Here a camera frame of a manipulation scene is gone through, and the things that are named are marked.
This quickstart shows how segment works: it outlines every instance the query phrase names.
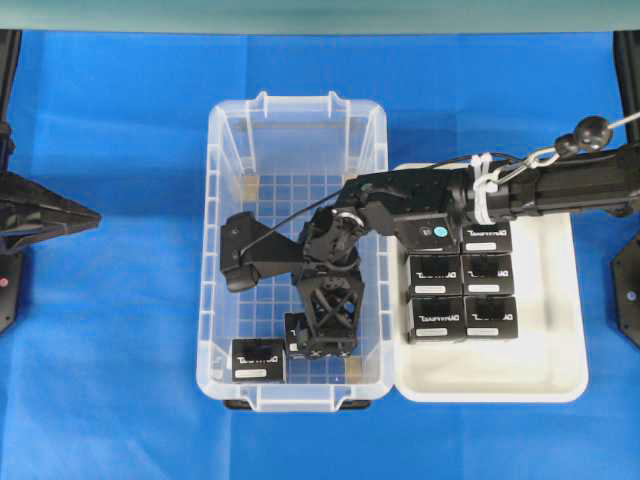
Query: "white plastic tray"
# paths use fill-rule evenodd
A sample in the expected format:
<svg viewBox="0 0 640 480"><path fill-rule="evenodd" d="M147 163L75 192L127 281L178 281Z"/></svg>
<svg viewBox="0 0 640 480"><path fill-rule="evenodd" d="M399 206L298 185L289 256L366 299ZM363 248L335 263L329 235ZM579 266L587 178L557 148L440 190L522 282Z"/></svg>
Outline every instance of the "white plastic tray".
<svg viewBox="0 0 640 480"><path fill-rule="evenodd" d="M425 165L403 165L416 168ZM407 342L404 258L390 239L395 384L416 402L569 402L588 383L568 214L511 222L519 338Z"/></svg>

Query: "white label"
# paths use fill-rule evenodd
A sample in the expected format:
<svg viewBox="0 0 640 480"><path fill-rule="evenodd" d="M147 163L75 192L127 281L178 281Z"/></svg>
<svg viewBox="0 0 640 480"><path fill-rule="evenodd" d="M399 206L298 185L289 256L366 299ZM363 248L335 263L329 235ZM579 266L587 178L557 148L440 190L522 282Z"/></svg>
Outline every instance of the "white label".
<svg viewBox="0 0 640 480"><path fill-rule="evenodd" d="M497 337L499 333L497 328L467 328L470 337Z"/></svg>
<svg viewBox="0 0 640 480"><path fill-rule="evenodd" d="M466 244L467 251L476 252L478 250L495 250L497 248L494 242L486 242L486 243L467 243Z"/></svg>
<svg viewBox="0 0 640 480"><path fill-rule="evenodd" d="M417 328L418 337L445 337L448 331L446 328Z"/></svg>
<svg viewBox="0 0 640 480"><path fill-rule="evenodd" d="M416 293L445 293L444 285L416 285Z"/></svg>
<svg viewBox="0 0 640 480"><path fill-rule="evenodd" d="M267 370L264 368L252 368L250 370L236 370L236 378L264 378Z"/></svg>
<svg viewBox="0 0 640 480"><path fill-rule="evenodd" d="M499 285L469 285L469 291L472 293L498 293Z"/></svg>

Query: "clear plastic bin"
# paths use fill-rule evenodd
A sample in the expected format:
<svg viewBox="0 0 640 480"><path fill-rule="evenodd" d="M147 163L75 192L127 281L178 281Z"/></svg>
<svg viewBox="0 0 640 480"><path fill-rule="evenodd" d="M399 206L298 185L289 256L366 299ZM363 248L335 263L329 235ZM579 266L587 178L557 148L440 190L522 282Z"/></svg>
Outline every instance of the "clear plastic bin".
<svg viewBox="0 0 640 480"><path fill-rule="evenodd" d="M270 97L226 101L209 117L197 382L210 397L245 400L256 411L335 411L345 400L371 400L393 385L387 240L359 242L366 279L358 347L348 359L293 359L285 384L231 379L234 338L284 337L284 314L303 311L290 275L227 291L218 265L219 228L251 210L274 225L338 190L347 178L386 171L384 110L366 100ZM280 232L296 239L312 212Z"/></svg>

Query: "blue backdrop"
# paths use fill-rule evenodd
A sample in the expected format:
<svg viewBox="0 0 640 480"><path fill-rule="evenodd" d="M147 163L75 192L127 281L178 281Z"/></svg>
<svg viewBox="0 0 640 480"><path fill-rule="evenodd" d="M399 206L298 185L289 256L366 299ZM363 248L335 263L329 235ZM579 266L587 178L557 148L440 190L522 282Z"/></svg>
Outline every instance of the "blue backdrop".
<svg viewBox="0 0 640 480"><path fill-rule="evenodd" d="M609 34L25 34L11 167L103 213L33 249L0 338L3 478L640 478L640 351L608 262L638 217L574 216L590 385L567 405L231 412L195 383L207 114L223 99L369 98L392 166L524 154L621 115ZM624 137L619 133L618 143Z"/></svg>

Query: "black box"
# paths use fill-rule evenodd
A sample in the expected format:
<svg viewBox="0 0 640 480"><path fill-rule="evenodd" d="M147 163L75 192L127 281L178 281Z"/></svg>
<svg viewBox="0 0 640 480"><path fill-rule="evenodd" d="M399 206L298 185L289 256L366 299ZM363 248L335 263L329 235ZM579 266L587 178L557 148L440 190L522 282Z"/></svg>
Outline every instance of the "black box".
<svg viewBox="0 0 640 480"><path fill-rule="evenodd" d="M460 340L466 337L462 297L412 298L409 342Z"/></svg>
<svg viewBox="0 0 640 480"><path fill-rule="evenodd" d="M280 338L242 338L231 342L234 382L284 382L284 342Z"/></svg>
<svg viewBox="0 0 640 480"><path fill-rule="evenodd" d="M518 338L514 297L465 297L467 337Z"/></svg>
<svg viewBox="0 0 640 480"><path fill-rule="evenodd" d="M304 313L285 313L284 314L284 346L287 356L291 358L304 358L304 355L298 349L298 334L296 329L299 322L306 322Z"/></svg>
<svg viewBox="0 0 640 480"><path fill-rule="evenodd" d="M465 295L513 295L511 256L462 255Z"/></svg>
<svg viewBox="0 0 640 480"><path fill-rule="evenodd" d="M460 257L412 255L409 258L409 297L462 295Z"/></svg>
<svg viewBox="0 0 640 480"><path fill-rule="evenodd" d="M511 250L509 222L462 227L462 251L464 253L510 253Z"/></svg>

